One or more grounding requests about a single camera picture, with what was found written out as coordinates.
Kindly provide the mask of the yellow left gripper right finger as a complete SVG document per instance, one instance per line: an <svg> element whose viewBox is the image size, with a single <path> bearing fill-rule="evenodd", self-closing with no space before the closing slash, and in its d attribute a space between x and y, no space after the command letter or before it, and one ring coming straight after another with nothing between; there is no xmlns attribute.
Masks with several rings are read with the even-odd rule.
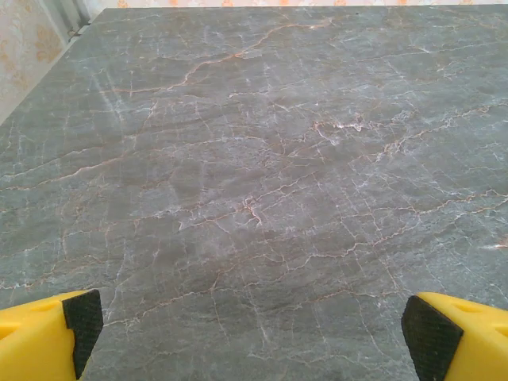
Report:
<svg viewBox="0 0 508 381"><path fill-rule="evenodd" d="M421 292L401 326L419 381L508 381L508 310Z"/></svg>

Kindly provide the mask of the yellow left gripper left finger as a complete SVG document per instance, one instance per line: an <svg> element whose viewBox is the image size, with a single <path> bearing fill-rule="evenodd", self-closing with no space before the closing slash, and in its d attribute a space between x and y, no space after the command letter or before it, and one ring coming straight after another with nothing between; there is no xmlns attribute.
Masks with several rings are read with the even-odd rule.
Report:
<svg viewBox="0 0 508 381"><path fill-rule="evenodd" d="M97 289L0 310L0 381L82 381L102 327Z"/></svg>

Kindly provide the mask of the aluminium frame post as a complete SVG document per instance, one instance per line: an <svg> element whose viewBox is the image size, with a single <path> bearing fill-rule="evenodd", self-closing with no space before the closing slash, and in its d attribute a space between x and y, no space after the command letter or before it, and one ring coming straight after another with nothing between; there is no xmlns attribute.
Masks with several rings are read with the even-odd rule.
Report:
<svg viewBox="0 0 508 381"><path fill-rule="evenodd" d="M45 0L59 35L67 43L91 21L84 0Z"/></svg>

